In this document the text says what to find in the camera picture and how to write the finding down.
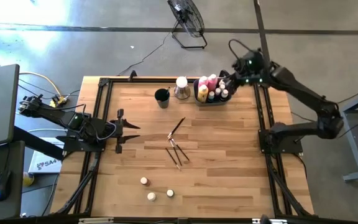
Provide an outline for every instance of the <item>gray floor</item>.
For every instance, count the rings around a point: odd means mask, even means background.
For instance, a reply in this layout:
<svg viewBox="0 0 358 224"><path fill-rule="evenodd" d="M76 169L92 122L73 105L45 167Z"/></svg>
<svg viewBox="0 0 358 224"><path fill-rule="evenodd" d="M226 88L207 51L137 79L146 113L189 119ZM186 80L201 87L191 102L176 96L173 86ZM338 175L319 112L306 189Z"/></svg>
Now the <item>gray floor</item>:
<svg viewBox="0 0 358 224"><path fill-rule="evenodd" d="M208 28L257 28L252 0L194 0ZM268 29L358 30L356 0L260 0ZM165 0L2 1L0 22L109 27L171 27L173 16ZM63 93L77 90L84 75L116 75L138 62L166 36L150 32L47 32L0 30L0 63L18 63L21 71L42 73ZM197 42L186 34L184 42ZM186 51L172 38L135 67L139 75L200 76L231 70L234 60L227 42L237 38L259 46L257 34L206 34L205 50ZM297 79L330 100L339 101L358 92L358 36L269 35L271 58L289 68ZM243 49L236 47L240 54ZM45 81L23 79L53 90ZM27 88L39 90L24 84ZM20 90L18 99L29 93ZM291 110L305 117L315 114L290 98ZM294 117L295 122L302 122ZM26 130L56 128L42 119L17 116ZM59 133L36 133L53 136ZM357 170L345 138L322 140L305 137L304 160L315 213L321 217L358 221L358 181L345 184L342 176ZM26 151L29 162L31 151ZM39 177L36 187L52 184L55 177ZM40 215L51 187L23 194L22 211Z"/></svg>

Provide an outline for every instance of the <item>desk fan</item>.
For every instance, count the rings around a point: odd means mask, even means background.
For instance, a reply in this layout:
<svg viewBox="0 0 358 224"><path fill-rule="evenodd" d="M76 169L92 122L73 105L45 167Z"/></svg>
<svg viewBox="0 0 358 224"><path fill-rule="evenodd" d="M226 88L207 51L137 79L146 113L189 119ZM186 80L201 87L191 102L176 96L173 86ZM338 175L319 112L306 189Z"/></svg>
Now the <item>desk fan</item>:
<svg viewBox="0 0 358 224"><path fill-rule="evenodd" d="M172 30L172 37L180 44L183 49L204 49L207 42L204 37L204 22L196 5L192 0L168 0L168 4L177 22ZM202 37L204 46L184 46L173 34L179 24L194 38Z"/></svg>

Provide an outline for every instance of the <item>black cup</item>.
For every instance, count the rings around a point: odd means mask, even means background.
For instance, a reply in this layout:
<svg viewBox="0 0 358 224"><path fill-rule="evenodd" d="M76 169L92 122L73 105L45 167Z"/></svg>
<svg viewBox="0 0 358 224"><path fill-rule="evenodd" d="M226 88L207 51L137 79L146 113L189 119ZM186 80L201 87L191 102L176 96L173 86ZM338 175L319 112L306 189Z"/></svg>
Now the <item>black cup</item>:
<svg viewBox="0 0 358 224"><path fill-rule="evenodd" d="M167 108L169 104L169 89L159 89L155 92L154 97L161 108Z"/></svg>

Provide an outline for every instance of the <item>computer mouse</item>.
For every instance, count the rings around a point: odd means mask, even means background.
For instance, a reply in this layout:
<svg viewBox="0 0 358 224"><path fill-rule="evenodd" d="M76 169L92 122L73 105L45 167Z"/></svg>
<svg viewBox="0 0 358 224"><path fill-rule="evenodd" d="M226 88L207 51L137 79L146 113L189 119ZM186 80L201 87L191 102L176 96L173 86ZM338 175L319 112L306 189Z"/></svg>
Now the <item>computer mouse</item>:
<svg viewBox="0 0 358 224"><path fill-rule="evenodd" d="M11 193L11 171L5 170L0 173L0 201L8 198Z"/></svg>

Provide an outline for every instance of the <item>wooden tabletop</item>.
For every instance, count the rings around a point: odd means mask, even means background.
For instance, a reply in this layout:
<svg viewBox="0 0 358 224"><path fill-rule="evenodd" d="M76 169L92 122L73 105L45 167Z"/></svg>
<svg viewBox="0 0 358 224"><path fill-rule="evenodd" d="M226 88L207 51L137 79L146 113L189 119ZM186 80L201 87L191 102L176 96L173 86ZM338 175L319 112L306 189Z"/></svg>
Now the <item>wooden tabletop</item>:
<svg viewBox="0 0 358 224"><path fill-rule="evenodd" d="M93 112L99 78L83 79L78 104L85 103L87 113ZM266 163L259 151L259 120L253 88L240 87L224 106L198 107L193 93L186 100L176 99L172 83L169 107L161 109L154 93L167 86L164 83L113 85L108 119L116 119L117 110L123 108L124 118L141 127L124 129L124 135L140 134L141 137L123 144L122 154L114 152L115 139L108 141L99 167L92 216L272 216ZM286 93L272 88L269 91L275 120L292 123ZM104 90L99 116L103 113L106 92ZM190 162L179 154L183 161L180 171L165 148L171 149L167 135L183 117L186 119L173 138ZM78 186L83 158L84 153L76 152L63 161L51 212L61 208ZM288 188L304 208L313 213L303 165L290 154L283 155L283 164ZM142 185L141 177L148 178L150 186ZM168 189L175 192L174 197L167 197ZM147 200L150 192L157 195L154 202ZM278 194L282 203L281 191L278 190Z"/></svg>

